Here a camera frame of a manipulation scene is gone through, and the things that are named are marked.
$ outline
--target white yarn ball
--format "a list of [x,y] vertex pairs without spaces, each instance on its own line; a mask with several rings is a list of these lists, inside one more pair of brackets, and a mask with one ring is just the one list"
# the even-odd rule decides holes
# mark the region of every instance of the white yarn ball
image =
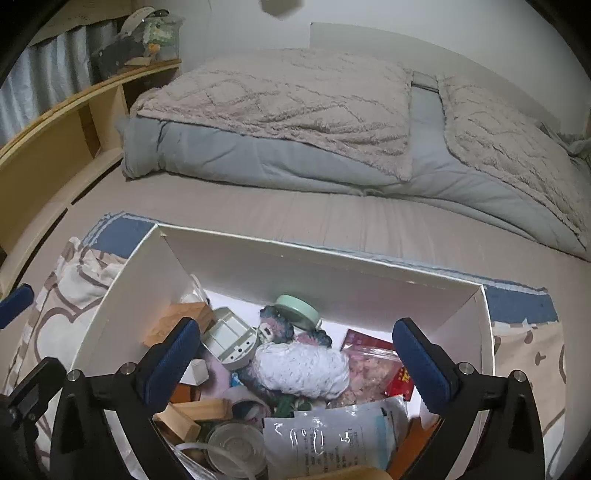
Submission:
[[324,346],[266,343],[252,369],[267,389],[308,398],[332,400],[349,386],[349,357]]

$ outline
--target mint green lid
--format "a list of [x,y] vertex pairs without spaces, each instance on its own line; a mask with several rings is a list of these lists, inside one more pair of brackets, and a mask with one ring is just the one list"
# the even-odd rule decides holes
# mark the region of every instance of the mint green lid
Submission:
[[320,314],[306,302],[291,295],[281,295],[275,301],[275,308],[294,327],[311,332],[320,326]]

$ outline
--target curtain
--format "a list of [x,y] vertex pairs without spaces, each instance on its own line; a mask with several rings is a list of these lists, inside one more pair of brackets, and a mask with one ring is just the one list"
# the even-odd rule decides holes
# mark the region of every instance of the curtain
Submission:
[[99,82],[90,54],[116,33],[115,21],[108,20],[26,48],[0,88],[0,145],[55,104]]

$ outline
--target plastic tube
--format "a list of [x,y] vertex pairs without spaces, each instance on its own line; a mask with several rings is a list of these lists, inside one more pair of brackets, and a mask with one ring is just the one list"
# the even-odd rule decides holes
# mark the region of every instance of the plastic tube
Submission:
[[224,450],[223,448],[216,447],[215,445],[209,445],[207,443],[200,443],[200,442],[181,443],[180,445],[177,445],[175,448],[179,452],[182,452],[183,450],[200,449],[200,450],[209,450],[210,452],[217,453],[218,455],[222,455],[222,456],[226,457],[228,460],[230,460],[232,463],[234,463],[234,465],[236,465],[240,470],[242,470],[246,474],[246,476],[248,477],[248,480],[256,480],[256,477],[253,475],[251,470],[248,468],[248,466],[242,460],[236,458],[235,456],[233,456],[233,454],[231,454],[227,450]]

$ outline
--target metal screw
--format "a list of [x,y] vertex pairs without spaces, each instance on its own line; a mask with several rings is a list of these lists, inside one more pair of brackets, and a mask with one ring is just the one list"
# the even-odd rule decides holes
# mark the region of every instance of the metal screw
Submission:
[[10,407],[8,409],[8,413],[12,417],[13,421],[18,421],[21,418],[21,413],[18,411],[16,407]]
[[70,373],[68,373],[67,378],[70,382],[75,382],[80,378],[80,373],[80,370],[72,370]]
[[121,368],[119,369],[119,371],[124,375],[130,375],[133,372],[135,372],[136,366],[137,365],[135,365],[135,363],[133,363],[133,362],[127,362],[126,364],[121,365]]
[[513,378],[515,378],[518,382],[524,382],[527,380],[527,375],[521,370],[515,370],[513,372]]
[[468,362],[462,362],[457,366],[464,375],[472,375],[474,373],[474,367]]

